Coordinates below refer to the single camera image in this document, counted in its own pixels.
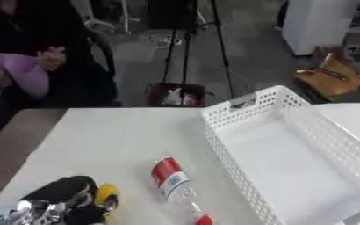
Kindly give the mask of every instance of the black jacket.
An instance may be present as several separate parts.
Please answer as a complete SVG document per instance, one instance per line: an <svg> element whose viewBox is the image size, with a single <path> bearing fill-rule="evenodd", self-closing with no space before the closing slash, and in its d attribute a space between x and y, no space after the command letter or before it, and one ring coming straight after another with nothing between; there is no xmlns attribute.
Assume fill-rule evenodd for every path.
<svg viewBox="0 0 360 225"><path fill-rule="evenodd" d="M0 11L0 53L34 56L64 46L69 62L92 60L84 25L69 0L18 0L14 16Z"/></svg>

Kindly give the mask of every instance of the red cap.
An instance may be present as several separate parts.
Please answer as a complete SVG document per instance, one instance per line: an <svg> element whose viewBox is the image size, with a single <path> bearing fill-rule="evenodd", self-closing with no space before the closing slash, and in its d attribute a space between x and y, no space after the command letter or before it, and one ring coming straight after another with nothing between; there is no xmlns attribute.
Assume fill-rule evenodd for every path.
<svg viewBox="0 0 360 225"><path fill-rule="evenodd" d="M208 215L204 215L195 222L195 225L212 225L212 219Z"/></svg>

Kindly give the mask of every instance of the white table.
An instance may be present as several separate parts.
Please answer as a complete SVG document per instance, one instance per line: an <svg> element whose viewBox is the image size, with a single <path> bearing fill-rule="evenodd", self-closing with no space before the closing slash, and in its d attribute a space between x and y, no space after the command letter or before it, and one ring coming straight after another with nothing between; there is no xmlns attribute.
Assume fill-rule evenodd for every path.
<svg viewBox="0 0 360 225"><path fill-rule="evenodd" d="M316 107L360 137L360 104ZM165 155L195 179L202 204L218 224L258 224L216 166L199 109L69 110L0 193L0 208L57 178L84 174L119 186L112 224L177 224L149 174L155 159Z"/></svg>

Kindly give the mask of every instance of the black object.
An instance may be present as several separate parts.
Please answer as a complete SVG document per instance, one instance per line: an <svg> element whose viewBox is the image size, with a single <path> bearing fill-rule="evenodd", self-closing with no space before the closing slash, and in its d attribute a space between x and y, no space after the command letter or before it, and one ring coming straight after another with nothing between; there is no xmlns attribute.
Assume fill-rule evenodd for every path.
<svg viewBox="0 0 360 225"><path fill-rule="evenodd" d="M49 204L66 203L69 207L64 215L67 225L91 225L104 223L107 213L103 207L94 205L97 186L94 180L86 176L61 178L28 194L21 200L45 201Z"/></svg>
<svg viewBox="0 0 360 225"><path fill-rule="evenodd" d="M80 192L87 192L91 196L95 196L96 191L97 185L92 178L76 176L51 182L21 200L44 200L50 204L59 204L68 202Z"/></svg>
<svg viewBox="0 0 360 225"><path fill-rule="evenodd" d="M190 26L191 11L183 9L183 17L180 23L177 23L178 9L188 0L148 0L148 27L150 29L169 30L178 28L186 29Z"/></svg>
<svg viewBox="0 0 360 225"><path fill-rule="evenodd" d="M180 23L184 21L184 15L186 16L186 12L191 12L191 25L186 26L186 29L184 31L184 40L185 40L185 50L184 50L184 64L183 64L183 78L182 78L182 86L185 87L187 84L187 73L188 73L188 61L189 61L189 55L190 55L190 46L191 46L191 37L192 35L196 35L198 28L203 27L205 28L207 25L215 25L217 29L217 34L219 38L220 43L220 51L222 54L222 61L224 64L224 68L227 74L227 82L229 85L229 90L231 97L234 98L234 88L232 85L232 80L229 72L229 61L227 59L227 51L225 49L223 35L221 31L221 21L220 16L217 10L217 4L216 0L210 0L210 4L212 6L212 12L213 12L213 22L209 22L203 25L198 25L197 23L197 15L198 15L198 0L184 0L184 3L181 4L179 7L177 7L176 12L176 21L173 25L171 40L170 40L170 46L169 46L169 52L168 56L165 60L165 71L162 79L162 83L167 82L168 73L169 73L169 67L170 62L173 54L173 48L175 46L175 39L179 30ZM181 98L184 99L184 88L182 88L181 91Z"/></svg>
<svg viewBox="0 0 360 225"><path fill-rule="evenodd" d="M288 7L289 7L289 1L285 0L285 2L283 3L283 5L280 8L280 11L277 14L276 27L278 27L280 29L284 27L284 22L285 22L285 18L286 18L286 13L288 12Z"/></svg>

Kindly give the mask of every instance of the person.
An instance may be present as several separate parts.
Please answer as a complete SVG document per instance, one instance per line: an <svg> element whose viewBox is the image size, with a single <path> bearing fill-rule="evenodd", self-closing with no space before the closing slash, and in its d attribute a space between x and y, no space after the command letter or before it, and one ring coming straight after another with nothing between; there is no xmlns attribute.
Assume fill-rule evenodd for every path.
<svg viewBox="0 0 360 225"><path fill-rule="evenodd" d="M0 127L26 108L97 107L116 98L112 76L94 61L69 0L0 0L0 54L39 57L49 91L31 98L0 68Z"/></svg>

